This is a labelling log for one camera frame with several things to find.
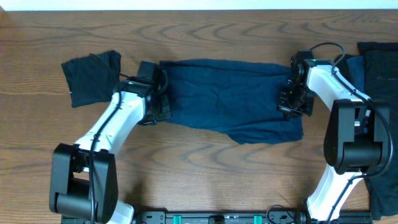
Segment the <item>dark blue shorts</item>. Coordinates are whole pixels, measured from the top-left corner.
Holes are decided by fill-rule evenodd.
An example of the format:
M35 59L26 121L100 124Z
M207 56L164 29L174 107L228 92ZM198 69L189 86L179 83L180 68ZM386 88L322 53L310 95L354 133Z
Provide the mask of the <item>dark blue shorts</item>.
M169 79L170 123L223 133L239 144L302 139L302 119L277 109L290 67L212 59L161 61L160 66Z

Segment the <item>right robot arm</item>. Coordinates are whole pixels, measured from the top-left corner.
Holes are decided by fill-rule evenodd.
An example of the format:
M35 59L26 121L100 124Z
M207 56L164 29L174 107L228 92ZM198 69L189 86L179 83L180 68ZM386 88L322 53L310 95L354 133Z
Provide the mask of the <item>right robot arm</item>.
M290 64L293 76L280 92L277 109L286 117L310 116L318 96L330 110L323 142L326 168L297 223L338 223L355 185L383 174L391 164L389 108L355 89L335 62L316 59L311 50L298 51Z

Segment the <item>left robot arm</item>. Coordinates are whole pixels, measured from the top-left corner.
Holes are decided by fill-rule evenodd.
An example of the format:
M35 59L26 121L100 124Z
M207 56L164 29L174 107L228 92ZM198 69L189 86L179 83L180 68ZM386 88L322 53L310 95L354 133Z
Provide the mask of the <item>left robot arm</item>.
M116 158L137 125L171 117L169 76L160 65L142 61L136 76L121 81L107 109L74 144L60 143L52 154L49 208L62 223L132 223L134 207L118 196Z

